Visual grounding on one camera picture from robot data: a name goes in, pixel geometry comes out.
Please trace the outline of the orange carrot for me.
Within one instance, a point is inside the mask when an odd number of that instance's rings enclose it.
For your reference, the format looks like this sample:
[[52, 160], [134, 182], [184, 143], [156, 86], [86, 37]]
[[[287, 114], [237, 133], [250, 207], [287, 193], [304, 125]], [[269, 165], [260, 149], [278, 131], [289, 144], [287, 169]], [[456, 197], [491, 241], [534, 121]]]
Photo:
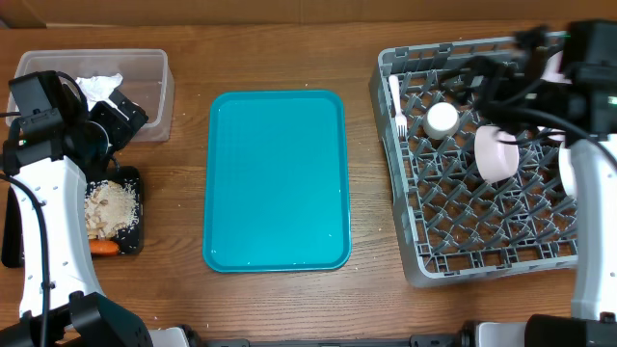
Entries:
[[120, 253], [120, 246], [112, 240], [92, 239], [89, 245], [91, 254], [96, 256], [114, 256]]

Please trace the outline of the white plastic cup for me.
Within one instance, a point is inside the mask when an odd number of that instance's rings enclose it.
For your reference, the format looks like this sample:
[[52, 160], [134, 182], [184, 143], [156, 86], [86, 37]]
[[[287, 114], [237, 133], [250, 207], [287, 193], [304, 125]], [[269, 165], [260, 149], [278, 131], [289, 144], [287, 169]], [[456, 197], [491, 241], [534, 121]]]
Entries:
[[447, 102], [433, 105], [425, 114], [422, 122], [425, 134], [435, 140], [453, 137], [460, 126], [456, 108]]

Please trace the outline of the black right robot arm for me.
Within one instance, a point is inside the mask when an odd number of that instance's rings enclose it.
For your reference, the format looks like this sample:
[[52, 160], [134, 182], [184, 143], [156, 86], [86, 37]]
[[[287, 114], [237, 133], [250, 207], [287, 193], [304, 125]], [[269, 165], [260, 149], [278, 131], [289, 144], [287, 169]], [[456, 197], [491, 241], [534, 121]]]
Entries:
[[462, 346], [613, 346], [616, 343], [616, 23], [569, 24], [561, 83], [542, 79], [556, 49], [540, 26], [516, 34], [521, 67], [486, 55], [459, 66], [459, 100], [508, 133], [562, 130], [577, 183], [577, 275], [571, 316], [534, 314], [524, 323], [474, 323]]

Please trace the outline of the white bowl with crumbs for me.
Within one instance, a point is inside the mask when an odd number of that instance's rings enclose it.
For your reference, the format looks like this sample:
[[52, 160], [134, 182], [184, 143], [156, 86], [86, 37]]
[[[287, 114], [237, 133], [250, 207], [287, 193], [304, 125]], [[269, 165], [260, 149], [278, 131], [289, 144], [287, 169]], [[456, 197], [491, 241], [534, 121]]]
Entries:
[[562, 143], [558, 151], [558, 168], [565, 194], [571, 198], [577, 196], [577, 184], [574, 168], [571, 163], [571, 151]]

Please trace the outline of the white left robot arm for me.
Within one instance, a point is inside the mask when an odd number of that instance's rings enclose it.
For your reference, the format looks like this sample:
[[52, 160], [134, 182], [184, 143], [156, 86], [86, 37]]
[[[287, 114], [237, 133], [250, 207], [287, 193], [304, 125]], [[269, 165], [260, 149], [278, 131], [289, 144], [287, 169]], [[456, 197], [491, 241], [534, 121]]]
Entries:
[[147, 122], [118, 90], [93, 108], [69, 75], [54, 70], [9, 83], [18, 107], [1, 152], [20, 216], [25, 282], [18, 323], [1, 332], [4, 346], [199, 346], [186, 325], [150, 330], [108, 299], [95, 274], [86, 231], [86, 176], [103, 173]]

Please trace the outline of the white round plate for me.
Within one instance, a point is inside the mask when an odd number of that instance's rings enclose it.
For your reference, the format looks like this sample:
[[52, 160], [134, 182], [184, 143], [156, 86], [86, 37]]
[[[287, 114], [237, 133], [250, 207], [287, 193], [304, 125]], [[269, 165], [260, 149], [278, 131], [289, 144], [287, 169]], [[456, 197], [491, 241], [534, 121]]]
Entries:
[[571, 80], [567, 79], [560, 71], [560, 63], [562, 60], [563, 52], [559, 51], [552, 55], [546, 64], [542, 79], [553, 83], [571, 84]]

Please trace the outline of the pink bowl with cereal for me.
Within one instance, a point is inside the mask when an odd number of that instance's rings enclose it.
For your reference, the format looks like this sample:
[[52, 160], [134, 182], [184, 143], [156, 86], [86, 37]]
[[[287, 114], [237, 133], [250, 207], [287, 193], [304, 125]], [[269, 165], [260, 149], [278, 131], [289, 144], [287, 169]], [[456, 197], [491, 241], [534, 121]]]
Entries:
[[474, 138], [474, 160], [480, 176], [489, 183], [512, 177], [519, 166], [519, 148], [515, 137], [493, 125], [477, 128]]

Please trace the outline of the white plastic fork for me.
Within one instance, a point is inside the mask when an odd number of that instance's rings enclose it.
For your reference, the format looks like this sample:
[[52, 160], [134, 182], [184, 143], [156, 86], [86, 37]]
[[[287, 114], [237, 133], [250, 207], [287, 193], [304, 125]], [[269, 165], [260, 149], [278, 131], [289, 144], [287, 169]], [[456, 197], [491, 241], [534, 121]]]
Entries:
[[394, 74], [389, 76], [389, 87], [390, 87], [390, 93], [392, 96], [392, 104], [393, 104], [394, 112], [395, 112], [394, 121], [396, 125], [397, 136], [400, 139], [406, 140], [407, 130], [408, 130], [407, 118], [403, 114], [402, 107], [401, 107], [399, 80], [398, 80], [398, 77]]

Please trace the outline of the white tissue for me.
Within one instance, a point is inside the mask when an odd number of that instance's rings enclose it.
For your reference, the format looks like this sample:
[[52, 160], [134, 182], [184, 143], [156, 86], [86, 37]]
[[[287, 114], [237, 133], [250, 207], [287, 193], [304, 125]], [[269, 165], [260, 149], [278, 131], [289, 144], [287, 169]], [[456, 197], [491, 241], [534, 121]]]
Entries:
[[87, 98], [89, 108], [92, 109], [99, 101], [107, 101], [111, 93], [123, 80], [120, 73], [112, 76], [93, 76], [90, 78], [78, 77], [76, 83]]

